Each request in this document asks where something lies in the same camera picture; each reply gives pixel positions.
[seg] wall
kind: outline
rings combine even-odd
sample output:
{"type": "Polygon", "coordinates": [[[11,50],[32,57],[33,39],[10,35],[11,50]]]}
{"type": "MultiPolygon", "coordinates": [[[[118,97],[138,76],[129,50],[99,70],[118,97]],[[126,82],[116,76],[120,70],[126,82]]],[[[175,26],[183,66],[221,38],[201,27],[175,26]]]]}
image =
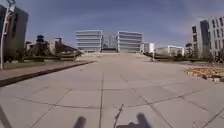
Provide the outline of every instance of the wall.
{"type": "Polygon", "coordinates": [[[17,50],[25,48],[26,27],[28,14],[19,8],[15,8],[10,20],[5,43],[5,55],[16,57],[17,50]]]}

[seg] lamp post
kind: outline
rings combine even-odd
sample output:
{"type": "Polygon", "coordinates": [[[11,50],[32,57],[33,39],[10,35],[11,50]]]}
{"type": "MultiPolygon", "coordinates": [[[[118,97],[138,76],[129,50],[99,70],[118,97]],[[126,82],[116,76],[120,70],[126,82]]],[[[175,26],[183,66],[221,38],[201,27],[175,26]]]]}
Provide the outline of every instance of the lamp post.
{"type": "Polygon", "coordinates": [[[9,16],[10,16],[10,8],[15,5],[16,1],[15,0],[7,0],[8,2],[8,7],[6,9],[5,13],[5,19],[3,22],[3,29],[2,29],[2,36],[1,36],[1,70],[4,69],[4,41],[5,41],[5,35],[7,34],[7,29],[9,25],[9,16]]]}

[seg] cloud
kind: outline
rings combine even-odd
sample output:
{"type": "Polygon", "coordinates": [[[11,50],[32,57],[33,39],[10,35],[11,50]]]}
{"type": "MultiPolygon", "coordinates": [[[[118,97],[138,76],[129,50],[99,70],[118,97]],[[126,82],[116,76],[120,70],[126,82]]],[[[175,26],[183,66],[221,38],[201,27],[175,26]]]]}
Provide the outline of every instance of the cloud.
{"type": "Polygon", "coordinates": [[[104,33],[139,31],[147,42],[182,45],[191,41],[198,19],[222,15],[223,0],[18,0],[29,13],[27,39],[42,33],[63,36],[74,44],[75,31],[102,29],[104,33]]]}

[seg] window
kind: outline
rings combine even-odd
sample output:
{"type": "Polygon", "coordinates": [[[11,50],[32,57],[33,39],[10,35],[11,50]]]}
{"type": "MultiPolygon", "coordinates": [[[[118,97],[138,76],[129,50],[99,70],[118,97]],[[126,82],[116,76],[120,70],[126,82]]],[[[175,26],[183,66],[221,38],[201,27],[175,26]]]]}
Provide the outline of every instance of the window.
{"type": "Polygon", "coordinates": [[[224,31],[223,28],[221,28],[222,37],[224,37],[224,31]]]}
{"type": "Polygon", "coordinates": [[[219,40],[219,49],[221,49],[221,41],[219,40]]]}
{"type": "Polygon", "coordinates": [[[197,33],[196,26],[192,27],[193,33],[197,33]]]}
{"type": "Polygon", "coordinates": [[[223,19],[222,19],[222,17],[219,18],[219,21],[220,21],[221,26],[223,26],[223,19]]]}
{"type": "Polygon", "coordinates": [[[17,28],[18,19],[19,19],[19,15],[15,14],[15,19],[14,19],[13,28],[12,28],[12,37],[14,37],[16,35],[16,28],[17,28]]]}
{"type": "Polygon", "coordinates": [[[213,30],[214,38],[216,38],[215,30],[213,30]]]}
{"type": "Polygon", "coordinates": [[[217,31],[217,37],[219,38],[220,37],[219,30],[217,29],[216,31],[217,31]]]}
{"type": "Polygon", "coordinates": [[[211,33],[208,32],[208,39],[210,40],[211,39],[211,33]]]}
{"type": "Polygon", "coordinates": [[[212,25],[213,25],[213,28],[215,28],[215,21],[212,20],[212,25]]]}
{"type": "Polygon", "coordinates": [[[217,49],[217,40],[215,40],[215,49],[217,49]]]}
{"type": "Polygon", "coordinates": [[[216,19],[216,24],[217,24],[217,27],[219,27],[219,21],[216,19]]]}
{"type": "Polygon", "coordinates": [[[193,36],[193,41],[194,41],[194,42],[197,42],[197,41],[198,41],[198,39],[197,39],[197,35],[194,35],[194,36],[193,36]]]}

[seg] ground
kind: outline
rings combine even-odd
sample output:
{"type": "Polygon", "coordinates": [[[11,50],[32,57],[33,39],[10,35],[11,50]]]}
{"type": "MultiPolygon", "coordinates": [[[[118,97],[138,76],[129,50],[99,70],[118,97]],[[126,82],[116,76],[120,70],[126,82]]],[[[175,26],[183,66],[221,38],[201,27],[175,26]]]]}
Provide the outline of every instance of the ground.
{"type": "Polygon", "coordinates": [[[0,103],[11,125],[15,128],[224,126],[223,83],[185,74],[188,65],[150,62],[139,54],[105,53],[82,59],[97,62],[2,87],[0,103]]]}

